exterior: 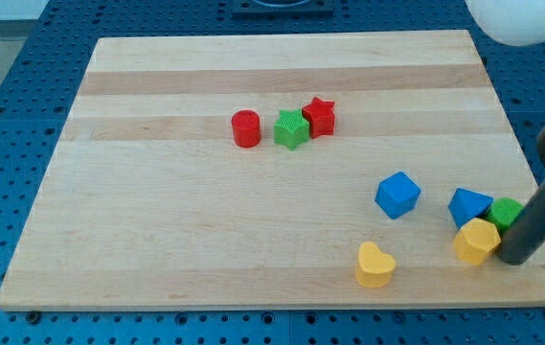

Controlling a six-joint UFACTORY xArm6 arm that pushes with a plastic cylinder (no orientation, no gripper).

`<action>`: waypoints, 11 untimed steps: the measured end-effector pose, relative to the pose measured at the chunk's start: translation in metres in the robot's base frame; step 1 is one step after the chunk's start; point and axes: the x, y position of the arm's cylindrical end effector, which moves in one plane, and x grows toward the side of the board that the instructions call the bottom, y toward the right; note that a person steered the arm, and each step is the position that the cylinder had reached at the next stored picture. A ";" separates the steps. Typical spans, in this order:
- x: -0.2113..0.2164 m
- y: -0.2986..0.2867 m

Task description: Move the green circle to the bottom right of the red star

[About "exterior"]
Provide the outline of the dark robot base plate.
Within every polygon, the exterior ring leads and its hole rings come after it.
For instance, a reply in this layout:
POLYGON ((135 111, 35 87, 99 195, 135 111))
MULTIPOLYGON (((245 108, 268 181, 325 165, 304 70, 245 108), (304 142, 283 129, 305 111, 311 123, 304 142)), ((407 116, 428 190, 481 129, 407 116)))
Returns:
POLYGON ((329 15, 334 0, 232 0, 234 17, 268 17, 306 14, 329 15))

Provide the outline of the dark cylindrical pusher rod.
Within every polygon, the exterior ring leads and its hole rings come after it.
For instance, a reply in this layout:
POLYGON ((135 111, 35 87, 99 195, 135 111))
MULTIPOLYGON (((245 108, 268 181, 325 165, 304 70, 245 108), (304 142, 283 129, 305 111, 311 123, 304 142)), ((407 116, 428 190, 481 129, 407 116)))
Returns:
POLYGON ((545 180, 502 237, 496 250, 508 265, 522 265, 545 242, 545 180))

